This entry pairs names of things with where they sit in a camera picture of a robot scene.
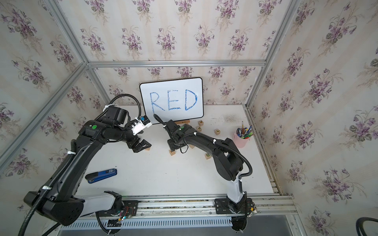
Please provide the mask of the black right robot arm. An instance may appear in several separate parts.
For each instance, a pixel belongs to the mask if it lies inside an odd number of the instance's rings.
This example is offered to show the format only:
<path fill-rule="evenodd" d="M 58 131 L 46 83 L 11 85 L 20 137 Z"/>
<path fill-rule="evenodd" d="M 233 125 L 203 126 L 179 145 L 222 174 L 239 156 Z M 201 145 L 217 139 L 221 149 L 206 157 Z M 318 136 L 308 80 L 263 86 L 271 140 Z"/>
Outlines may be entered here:
<path fill-rule="evenodd" d="M 253 168 L 247 158 L 229 138 L 216 139 L 197 131 L 188 124 L 179 126 L 172 120 L 163 122 L 156 114 L 154 118 L 168 133 L 167 143 L 171 151 L 181 150 L 185 146 L 194 146 L 213 158 L 217 173 L 229 183 L 226 198 L 217 200 L 225 202 L 231 213 L 243 214 L 243 216 L 233 217 L 231 223 L 234 231 L 244 231 L 248 224 L 248 217 L 255 210 L 255 204 L 242 188 L 242 178 L 249 177 L 253 173 Z"/>

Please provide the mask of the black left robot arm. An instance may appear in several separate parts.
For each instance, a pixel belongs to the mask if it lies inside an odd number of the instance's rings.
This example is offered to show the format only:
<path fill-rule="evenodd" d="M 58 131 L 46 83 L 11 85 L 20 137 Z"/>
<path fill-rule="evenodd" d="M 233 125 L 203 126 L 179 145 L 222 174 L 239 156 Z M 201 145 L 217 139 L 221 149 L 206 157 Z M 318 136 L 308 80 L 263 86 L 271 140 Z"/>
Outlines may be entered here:
<path fill-rule="evenodd" d="M 131 98 L 140 105 L 131 94 L 115 96 L 97 118 L 83 125 L 77 139 L 71 141 L 67 157 L 45 185 L 39 191 L 28 192 L 24 197 L 30 210 L 20 227 L 20 236 L 25 234 L 36 212 L 56 222 L 51 230 L 60 225 L 68 226 L 78 218 L 92 213 L 98 215 L 101 211 L 108 211 L 112 215 L 119 215 L 122 212 L 125 207 L 122 196 L 113 191 L 92 196 L 75 196 L 91 160 L 104 145 L 125 142 L 134 153 L 151 147 L 149 142 L 138 136 L 151 126 L 151 122 L 147 116 L 142 115 L 141 110 L 131 120 L 129 112 L 115 104 L 122 97 Z"/>

